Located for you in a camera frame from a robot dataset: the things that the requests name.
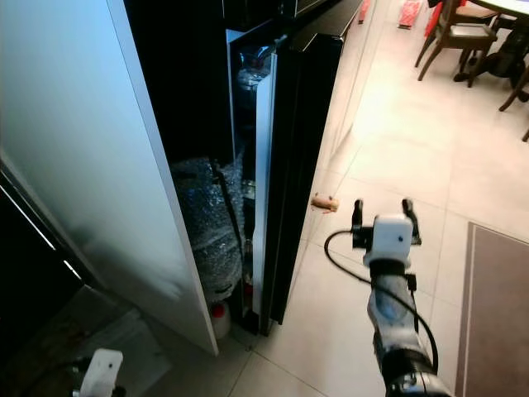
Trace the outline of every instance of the white cabinet door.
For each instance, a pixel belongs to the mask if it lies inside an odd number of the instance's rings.
[[[105,287],[216,354],[123,4],[4,0],[0,27],[2,165]]]

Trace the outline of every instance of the chair leg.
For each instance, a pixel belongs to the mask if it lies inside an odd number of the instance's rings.
[[[427,72],[428,68],[430,67],[431,62],[433,62],[433,60],[441,53],[442,49],[443,47],[441,46],[441,43],[436,45],[436,48],[433,49],[427,62],[422,67],[421,73],[419,74],[419,78],[417,80],[422,81],[422,78],[424,77],[424,74]]]
[[[470,76],[469,76],[469,81],[467,82],[467,87],[471,88],[472,87],[472,84],[474,83],[474,79],[476,77],[476,73],[479,71],[479,69],[481,68],[481,65],[483,64],[483,62],[485,61],[485,58],[487,58],[487,55],[488,55],[488,51],[490,50],[490,45],[481,52],[481,55],[479,56],[479,59],[478,59],[478,63],[476,64],[476,66],[474,68],[472,68],[472,70],[470,71]]]
[[[509,106],[511,106],[511,103],[514,101],[514,98],[518,96],[520,91],[523,90],[523,87],[526,85],[527,80],[529,79],[529,67],[526,68],[526,71],[523,72],[522,76],[520,76],[520,79],[518,80],[518,84],[514,88],[514,90],[511,92],[511,95],[509,95],[509,98],[507,98],[507,101],[500,107],[499,111],[503,112],[505,109],[507,109]]]
[[[469,57],[470,57],[470,50],[463,50],[463,51],[461,52],[461,57],[460,57],[460,73],[465,72],[466,62],[467,62],[467,60],[469,60]]]
[[[418,67],[421,63],[421,59],[424,56],[424,54],[427,52],[428,47],[433,43],[436,39],[436,33],[435,29],[431,30],[431,33],[428,35],[427,39],[424,41],[424,45],[422,46],[421,53],[417,57],[417,61],[415,62],[415,67]]]

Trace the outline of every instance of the white bottle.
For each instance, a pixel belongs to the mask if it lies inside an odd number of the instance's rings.
[[[216,339],[222,339],[230,332],[230,308],[223,300],[212,305],[212,326]]]

